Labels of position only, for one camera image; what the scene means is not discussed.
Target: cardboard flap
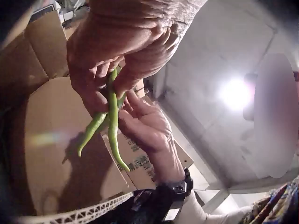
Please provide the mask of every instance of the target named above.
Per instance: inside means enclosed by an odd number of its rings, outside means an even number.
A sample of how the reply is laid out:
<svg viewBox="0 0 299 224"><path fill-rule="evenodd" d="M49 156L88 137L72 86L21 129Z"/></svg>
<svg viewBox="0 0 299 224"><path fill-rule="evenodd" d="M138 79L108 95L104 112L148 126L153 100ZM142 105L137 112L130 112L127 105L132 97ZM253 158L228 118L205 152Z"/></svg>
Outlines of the cardboard flap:
<svg viewBox="0 0 299 224"><path fill-rule="evenodd" d="M50 79L68 73L66 37L56 11L30 23L25 30L25 37Z"/></svg>
<svg viewBox="0 0 299 224"><path fill-rule="evenodd" d="M18 103L49 80L23 33L2 52L0 68L1 106Z"/></svg>
<svg viewBox="0 0 299 224"><path fill-rule="evenodd" d="M11 134L11 179L16 192L28 188L36 215L92 206L127 191L128 185L99 133L78 157L78 144L90 121L69 77L48 81L30 96L23 113L16 115ZM20 183L24 179L28 186ZM20 195L19 200L25 201L25 196Z"/></svg>

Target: light fixture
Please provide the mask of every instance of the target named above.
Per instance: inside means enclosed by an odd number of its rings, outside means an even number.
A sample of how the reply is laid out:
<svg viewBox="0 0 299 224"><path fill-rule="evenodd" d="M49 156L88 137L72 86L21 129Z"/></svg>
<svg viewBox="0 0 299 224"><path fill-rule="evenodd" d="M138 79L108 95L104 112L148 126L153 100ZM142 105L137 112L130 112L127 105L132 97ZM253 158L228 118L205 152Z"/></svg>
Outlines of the light fixture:
<svg viewBox="0 0 299 224"><path fill-rule="evenodd" d="M250 85L242 79L234 78L220 89L220 98L233 111L242 111L253 99Z"/></svg>

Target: wrist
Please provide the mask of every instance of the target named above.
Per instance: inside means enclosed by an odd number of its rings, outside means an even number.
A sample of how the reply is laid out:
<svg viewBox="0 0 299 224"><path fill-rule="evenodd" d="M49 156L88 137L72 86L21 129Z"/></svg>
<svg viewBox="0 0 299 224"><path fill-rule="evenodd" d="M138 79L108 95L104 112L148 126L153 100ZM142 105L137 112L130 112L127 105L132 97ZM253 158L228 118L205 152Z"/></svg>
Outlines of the wrist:
<svg viewBox="0 0 299 224"><path fill-rule="evenodd" d="M158 183L175 183L185 179L184 168L176 154L157 152L148 156Z"/></svg>

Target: white sleeve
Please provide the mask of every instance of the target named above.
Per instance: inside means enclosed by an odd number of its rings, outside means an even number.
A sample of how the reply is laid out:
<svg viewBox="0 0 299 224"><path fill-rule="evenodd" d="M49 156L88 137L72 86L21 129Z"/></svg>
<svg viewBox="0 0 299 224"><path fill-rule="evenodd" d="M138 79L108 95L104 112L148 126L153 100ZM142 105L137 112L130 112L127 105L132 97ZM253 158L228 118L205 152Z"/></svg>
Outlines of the white sleeve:
<svg viewBox="0 0 299 224"><path fill-rule="evenodd" d="M243 207L238 211L226 215L209 215L204 212L196 200L194 191L183 205L176 224L231 224L238 223L243 216L252 209L252 206Z"/></svg>

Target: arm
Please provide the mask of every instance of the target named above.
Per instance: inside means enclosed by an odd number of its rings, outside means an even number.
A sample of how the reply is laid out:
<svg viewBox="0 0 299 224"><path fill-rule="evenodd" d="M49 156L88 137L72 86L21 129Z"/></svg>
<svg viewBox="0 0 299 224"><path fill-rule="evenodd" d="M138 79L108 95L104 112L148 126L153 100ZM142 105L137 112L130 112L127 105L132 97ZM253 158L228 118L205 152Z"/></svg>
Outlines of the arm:
<svg viewBox="0 0 299 224"><path fill-rule="evenodd" d="M185 179L170 124L159 108L143 102L133 91L128 91L124 108L120 110L118 116L120 130L147 153L160 183ZM203 211L192 191L186 198L177 223L237 223L249 210L250 207L247 207L227 215L208 215Z"/></svg>
<svg viewBox="0 0 299 224"><path fill-rule="evenodd" d="M251 211L252 206L240 208L237 211L224 215L209 215L204 212L196 200L194 191L191 192L183 205L182 211L176 223L188 224L231 224L238 223L244 215Z"/></svg>

